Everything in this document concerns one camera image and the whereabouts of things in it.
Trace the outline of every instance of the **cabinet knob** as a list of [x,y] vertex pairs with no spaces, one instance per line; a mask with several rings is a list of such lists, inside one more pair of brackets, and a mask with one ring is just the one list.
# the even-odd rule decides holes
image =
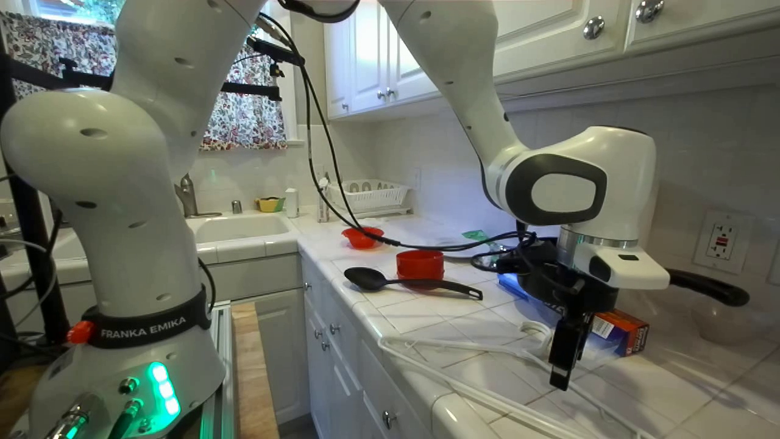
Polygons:
[[382,412],[382,425],[385,425],[385,430],[392,430],[396,419],[398,419],[396,412],[387,412],[387,410]]
[[582,26],[582,36],[586,38],[597,38],[599,35],[604,32],[604,18],[597,15],[597,18],[591,18]]
[[661,15],[661,9],[662,9],[662,0],[641,0],[637,4],[634,18],[637,18],[637,21],[653,21],[656,15]]

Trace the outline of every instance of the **patterned curtain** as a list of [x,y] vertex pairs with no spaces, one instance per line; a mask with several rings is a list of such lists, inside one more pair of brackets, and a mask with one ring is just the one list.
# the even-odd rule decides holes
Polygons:
[[[59,58],[74,58],[75,71],[110,76],[116,64],[115,29],[74,21],[51,21],[0,12],[4,51],[38,71],[62,73]],[[246,47],[240,51],[226,81],[272,85],[270,58]],[[15,84],[17,98],[37,92]],[[280,102],[259,95],[223,92],[205,130],[203,151],[282,149],[285,123]]]

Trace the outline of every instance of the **marble countertop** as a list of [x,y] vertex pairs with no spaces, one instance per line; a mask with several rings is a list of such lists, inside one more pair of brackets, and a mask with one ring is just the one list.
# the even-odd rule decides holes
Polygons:
[[[344,268],[370,267],[396,276],[400,249],[353,252],[337,223],[316,224],[302,217],[290,224],[302,252],[320,263],[370,334],[404,357],[398,362],[403,376],[428,404],[431,425],[449,430],[450,436],[712,439],[780,431],[778,331],[722,347],[699,337],[687,309],[662,309],[665,320],[650,326],[644,353],[617,359],[588,349],[570,390],[560,393],[548,385],[538,362],[545,357],[548,334],[526,317],[525,303],[498,285],[494,273],[447,262],[447,278],[481,288],[482,303],[428,298],[391,285],[365,296],[342,276]],[[420,217],[387,217],[380,228],[396,238],[420,245],[459,236]],[[420,373],[408,362],[420,362],[441,377]],[[538,414],[554,426],[525,425],[526,414]]]

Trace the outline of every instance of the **black ladle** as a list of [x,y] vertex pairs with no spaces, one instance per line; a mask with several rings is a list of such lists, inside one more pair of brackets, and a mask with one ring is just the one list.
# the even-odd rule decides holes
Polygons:
[[482,299],[482,290],[475,290],[471,285],[453,282],[453,280],[438,280],[438,278],[392,278],[392,280],[387,280],[380,271],[369,268],[369,267],[346,268],[344,276],[350,282],[355,282],[361,290],[369,290],[369,293],[382,290],[387,282],[403,282],[408,288],[447,288],[447,290],[455,290],[455,293]]

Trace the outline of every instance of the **faucet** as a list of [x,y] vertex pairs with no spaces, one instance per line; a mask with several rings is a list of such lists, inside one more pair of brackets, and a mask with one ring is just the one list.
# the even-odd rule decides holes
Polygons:
[[193,178],[191,174],[185,174],[175,187],[175,196],[181,199],[181,208],[185,212],[185,217],[198,217],[198,199],[194,199],[194,186],[193,186]]

